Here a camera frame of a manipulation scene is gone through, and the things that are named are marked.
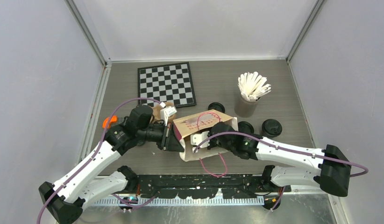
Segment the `chessboard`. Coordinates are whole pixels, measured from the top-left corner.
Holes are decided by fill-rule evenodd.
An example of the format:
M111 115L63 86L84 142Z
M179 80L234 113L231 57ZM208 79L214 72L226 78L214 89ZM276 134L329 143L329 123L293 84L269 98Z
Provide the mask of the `chessboard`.
M138 97L153 98L161 102L171 101L175 107L195 106L189 63L167 64L138 69ZM139 100L142 105L157 103Z

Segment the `purple cable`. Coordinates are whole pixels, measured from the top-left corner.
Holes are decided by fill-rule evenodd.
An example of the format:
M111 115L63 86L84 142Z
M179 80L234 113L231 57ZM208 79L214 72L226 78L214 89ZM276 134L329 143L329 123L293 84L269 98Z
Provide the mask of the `purple cable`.
M117 106L115 108L115 110L112 112L112 114L109 116L109 119L108 120L111 120L111 118L115 115L116 111L119 110L119 108L121 108L123 105L127 104L127 103L130 103L132 101L135 101L135 100L139 100L139 99L145 99L145 100L151 100L151 101L154 101L156 103L159 103L160 104L160 101L159 100L155 100L155 99L151 99L151 98L145 98L145 97L138 97L138 98L133 98L133 99L130 99L130 100L126 100L125 102L121 103L119 106ZM73 175L71 175L67 180L64 181L64 183L57 189L55 190L55 192L53 192L52 195L50 195L50 197L46 200L46 202L43 204L41 210L39 211L39 214L38 214L38 218L36 219L36 224L41 224L41 218L42 218L42 214L43 212L45 211L45 208L46 206L48 206L49 202L54 198L54 196L59 192L61 191L61 189L64 188L64 186L66 186L76 175L78 175L87 165L89 165L89 163L92 161L92 158L95 158L96 155L99 153L100 151L100 148L101 148L101 145L103 144L103 141L104 141L104 136L108 130L108 125L109 125L109 122L107 122L104 130L103 130L103 134L101 135L101 139L100 139L100 142L99 142L99 145L97 146L97 150L96 152L94 152L94 154L91 156L91 158L85 163L83 164Z
M275 205L270 209L271 212L273 212L273 210L275 209L275 207L277 206L277 204L280 202L280 199L281 199L281 197L283 196L284 192L285 192L285 187L283 187L283 190L281 191L281 193L280 193L280 195L279 195L279 198L278 198L278 200L276 201Z
M123 204L129 206L129 207L132 207L134 209L139 209L141 207L144 207L145 205L151 203L156 196L153 196L152 198L150 198L149 200L147 200L146 202L144 202L143 204L140 204L140 205L133 205L133 204L129 204L127 201L123 200L121 197L117 196L116 194L111 194L112 196L116 197L117 199L119 199L120 202L122 202Z
M213 139L215 137L218 137L218 136L221 136L221 135L225 135L225 134L241 135L241 136L244 136L244 137L251 138L251 139L254 139L256 141L259 141L259 142L261 142L261 143L263 143L265 145L268 145L270 147L276 148L276 145L268 143L266 141L263 141L262 139L256 138L256 137L251 136L249 134L245 134L245 133L241 133L241 132L221 132L221 133L218 133L218 134L214 134L214 135L206 138L205 140L203 140L200 144L198 144L196 146L196 148L195 148L195 150L193 152L195 153L197 150L199 150L200 146L203 145L206 141L209 141L210 139ZM284 150L284 151L287 151L287 152L290 152L290 153L296 153L296 154L301 154L301 155L313 156L312 153L300 152L300 151L297 151L297 150L293 150L293 149L289 149L289 148L284 148L284 147L281 147L281 146L278 146L277 148L281 149L281 150ZM324 159L324 160L329 160L329 161L333 161L333 162L343 163L343 164L346 164L346 165L349 165L349 166L355 166L355 167L358 167L358 168L361 168L361 169L364 170L363 172L360 172L360 173L351 174L350 177L361 176L361 175L364 175L364 174L368 173L368 168L366 168L363 165L354 163L354 162L334 159L334 158L327 157L327 156L322 156L322 155L316 155L316 157L320 158L320 159Z

